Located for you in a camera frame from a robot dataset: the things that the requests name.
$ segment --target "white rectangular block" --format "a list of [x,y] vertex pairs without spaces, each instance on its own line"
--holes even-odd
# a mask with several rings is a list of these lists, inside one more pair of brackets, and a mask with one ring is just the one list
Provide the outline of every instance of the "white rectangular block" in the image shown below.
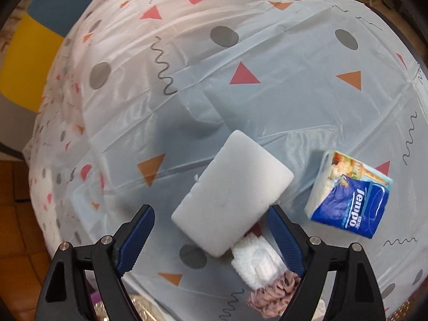
[[172,215],[199,247],[220,257],[262,217],[293,173],[241,131],[234,131]]

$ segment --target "tile floor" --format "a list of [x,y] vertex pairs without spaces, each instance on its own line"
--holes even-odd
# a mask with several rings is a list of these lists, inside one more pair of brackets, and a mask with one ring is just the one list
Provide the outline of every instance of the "tile floor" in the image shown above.
[[29,201],[23,162],[0,161],[0,297],[17,321],[33,321],[49,267],[42,232]]

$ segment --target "blue gripper pad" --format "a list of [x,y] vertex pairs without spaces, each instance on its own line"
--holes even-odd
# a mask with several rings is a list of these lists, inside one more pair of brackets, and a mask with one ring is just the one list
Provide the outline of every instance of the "blue gripper pad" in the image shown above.
[[274,208],[267,211],[267,224],[288,269],[295,272],[299,277],[303,277],[306,269],[303,265],[303,254],[300,246]]
[[119,259],[116,271],[122,277],[127,271],[132,270],[134,264],[143,249],[146,240],[155,225],[155,211],[148,207],[140,220],[132,229],[132,232],[119,249]]

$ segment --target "blue tissue package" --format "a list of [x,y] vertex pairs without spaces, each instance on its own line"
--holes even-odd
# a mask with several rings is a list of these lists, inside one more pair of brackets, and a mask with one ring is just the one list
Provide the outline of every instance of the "blue tissue package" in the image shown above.
[[392,179],[337,151],[327,152],[323,160],[305,207],[309,218],[371,239],[384,214]]

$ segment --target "yellow panel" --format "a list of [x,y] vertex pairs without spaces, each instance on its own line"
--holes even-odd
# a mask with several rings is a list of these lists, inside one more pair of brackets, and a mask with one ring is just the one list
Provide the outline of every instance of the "yellow panel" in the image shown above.
[[0,92],[15,104],[37,112],[46,77],[63,40],[25,13],[0,70]]

